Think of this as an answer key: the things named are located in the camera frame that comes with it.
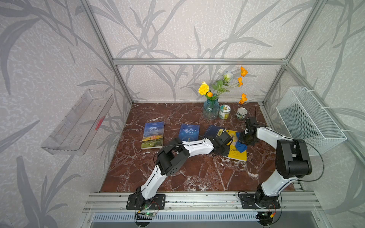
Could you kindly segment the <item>dark navy Chinese book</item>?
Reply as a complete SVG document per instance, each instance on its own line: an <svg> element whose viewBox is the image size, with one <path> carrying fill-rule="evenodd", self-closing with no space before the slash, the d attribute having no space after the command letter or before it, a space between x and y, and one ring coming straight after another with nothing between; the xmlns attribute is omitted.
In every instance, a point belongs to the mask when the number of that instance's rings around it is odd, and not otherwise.
<svg viewBox="0 0 365 228"><path fill-rule="evenodd" d="M220 136L224 130L224 127L210 125L203 138L215 138L216 136Z"/></svg>

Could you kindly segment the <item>blue cloth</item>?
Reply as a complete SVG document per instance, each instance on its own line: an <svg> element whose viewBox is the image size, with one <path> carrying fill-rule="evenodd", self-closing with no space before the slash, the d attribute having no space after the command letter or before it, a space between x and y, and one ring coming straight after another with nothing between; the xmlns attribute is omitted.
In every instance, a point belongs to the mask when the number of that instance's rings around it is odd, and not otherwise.
<svg viewBox="0 0 365 228"><path fill-rule="evenodd" d="M236 136L237 136L237 139L239 139L240 137L240 132L236 132ZM238 152L240 153L244 153L247 151L247 145L243 144L242 142L240 142L239 140L237 141L237 143L235 144L235 147L237 149Z"/></svg>

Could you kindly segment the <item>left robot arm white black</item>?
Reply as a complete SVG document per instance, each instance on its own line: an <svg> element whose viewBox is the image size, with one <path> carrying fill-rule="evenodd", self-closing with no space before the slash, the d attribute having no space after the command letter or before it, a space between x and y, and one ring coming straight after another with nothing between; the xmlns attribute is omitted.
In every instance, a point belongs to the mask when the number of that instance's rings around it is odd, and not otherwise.
<svg viewBox="0 0 365 228"><path fill-rule="evenodd" d="M205 137L198 141L182 141L173 139L157 154L155 167L147 181L136 190L140 202L151 200L168 176L176 174L185 162L194 156L213 154L226 156L230 151L233 138L223 132L216 137Z"/></svg>

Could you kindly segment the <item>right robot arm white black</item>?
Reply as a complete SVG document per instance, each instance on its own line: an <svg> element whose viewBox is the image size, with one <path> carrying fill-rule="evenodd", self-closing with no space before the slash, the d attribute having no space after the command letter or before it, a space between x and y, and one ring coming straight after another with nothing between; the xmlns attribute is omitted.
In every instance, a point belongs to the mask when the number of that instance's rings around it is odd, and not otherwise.
<svg viewBox="0 0 365 228"><path fill-rule="evenodd" d="M259 126L255 117L245 119L246 129L239 135L239 142L255 145L264 141L276 150L275 171L259 184L254 195L255 204L266 208L276 201L280 193L292 182L311 174L312 165L307 144L275 132L269 127Z"/></svg>

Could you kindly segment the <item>yellow book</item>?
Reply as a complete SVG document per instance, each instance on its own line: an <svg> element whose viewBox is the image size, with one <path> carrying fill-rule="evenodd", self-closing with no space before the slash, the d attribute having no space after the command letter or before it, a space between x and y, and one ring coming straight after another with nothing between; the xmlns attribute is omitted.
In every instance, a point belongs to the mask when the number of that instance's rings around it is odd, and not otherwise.
<svg viewBox="0 0 365 228"><path fill-rule="evenodd" d="M244 153L240 153L237 151L235 144L237 143L238 139L236 136L237 131L233 130L224 130L226 131L233 139L233 141L230 143L230 152L228 156L224 156L226 158L238 160L238 161L246 161L247 160L247 151Z"/></svg>

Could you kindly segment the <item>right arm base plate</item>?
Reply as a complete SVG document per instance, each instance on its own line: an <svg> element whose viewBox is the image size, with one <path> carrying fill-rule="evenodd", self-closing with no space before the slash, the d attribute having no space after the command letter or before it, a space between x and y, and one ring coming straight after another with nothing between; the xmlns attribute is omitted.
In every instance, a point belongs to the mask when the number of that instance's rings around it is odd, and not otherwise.
<svg viewBox="0 0 365 228"><path fill-rule="evenodd" d="M243 209L280 209L279 197L269 197L261 193L239 192L238 198Z"/></svg>

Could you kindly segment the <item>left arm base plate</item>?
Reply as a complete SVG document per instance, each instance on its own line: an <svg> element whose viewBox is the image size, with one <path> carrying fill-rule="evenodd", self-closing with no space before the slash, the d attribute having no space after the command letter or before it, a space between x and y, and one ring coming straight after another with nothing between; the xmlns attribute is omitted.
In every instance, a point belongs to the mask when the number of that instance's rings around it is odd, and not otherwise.
<svg viewBox="0 0 365 228"><path fill-rule="evenodd" d="M163 210L165 207L165 194L157 194L151 199L145 199L141 194L128 196L127 210Z"/></svg>

